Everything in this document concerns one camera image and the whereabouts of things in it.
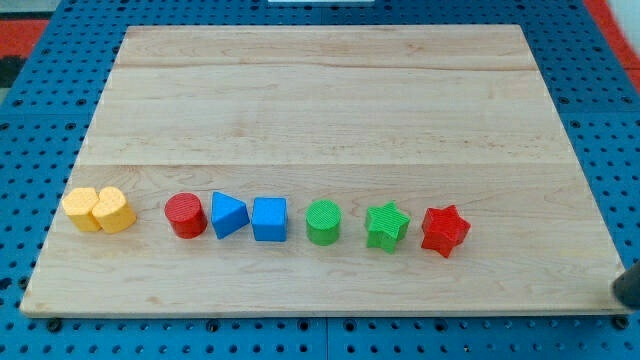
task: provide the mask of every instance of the toy block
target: toy block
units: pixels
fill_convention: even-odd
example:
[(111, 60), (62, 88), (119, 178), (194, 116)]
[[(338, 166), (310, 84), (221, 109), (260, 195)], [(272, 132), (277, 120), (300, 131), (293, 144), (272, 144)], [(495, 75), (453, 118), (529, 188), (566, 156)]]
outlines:
[(256, 198), (253, 201), (251, 225), (256, 241), (287, 240), (287, 200)]
[(193, 239), (207, 228), (207, 217), (195, 194), (173, 195), (164, 206), (164, 215), (176, 235), (183, 239)]
[(460, 217), (455, 205), (444, 209), (427, 209), (422, 222), (423, 249), (431, 249), (448, 258), (454, 247), (462, 244), (471, 224)]
[(320, 246), (331, 245), (340, 236), (340, 208), (331, 200), (316, 200), (307, 209), (307, 237)]
[(107, 234), (125, 230), (136, 222), (136, 214), (120, 189), (108, 186), (100, 190), (98, 198), (91, 213)]
[(101, 226), (91, 214), (98, 201), (96, 189), (76, 188), (62, 199), (62, 209), (78, 230), (98, 231)]
[(221, 192), (211, 198), (211, 224), (218, 239), (223, 239), (249, 223), (247, 204)]
[(409, 217), (401, 213), (393, 201), (381, 207), (368, 208), (365, 221), (367, 247), (379, 247), (393, 254), (398, 241), (407, 234), (409, 221)]

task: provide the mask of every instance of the wood grain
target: wood grain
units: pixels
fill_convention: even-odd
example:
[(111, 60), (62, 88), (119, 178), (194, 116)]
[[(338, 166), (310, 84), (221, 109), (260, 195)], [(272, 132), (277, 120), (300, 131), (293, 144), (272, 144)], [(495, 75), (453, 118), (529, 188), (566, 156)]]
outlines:
[[(22, 310), (34, 317), (620, 313), (623, 271), (516, 26), (129, 29), (68, 187), (122, 189), (138, 222), (79, 233), (58, 211)], [(192, 241), (162, 209), (190, 191), (284, 196), (289, 237)], [(304, 213), (343, 212), (332, 246)], [(411, 216), (367, 249), (368, 206)], [(420, 249), (427, 207), (472, 224)]]

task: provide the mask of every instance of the blue triangular prism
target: blue triangular prism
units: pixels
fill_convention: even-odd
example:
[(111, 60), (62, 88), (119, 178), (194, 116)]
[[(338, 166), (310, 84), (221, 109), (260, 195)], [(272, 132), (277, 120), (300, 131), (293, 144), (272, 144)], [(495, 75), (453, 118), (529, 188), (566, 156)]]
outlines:
[(238, 211), (246, 207), (243, 201), (240, 201), (236, 198), (232, 198), (229, 195), (225, 195), (221, 192), (213, 193), (213, 204), (211, 204), (211, 215), (212, 220), (215, 223), (216, 221), (225, 218), (227, 215)]

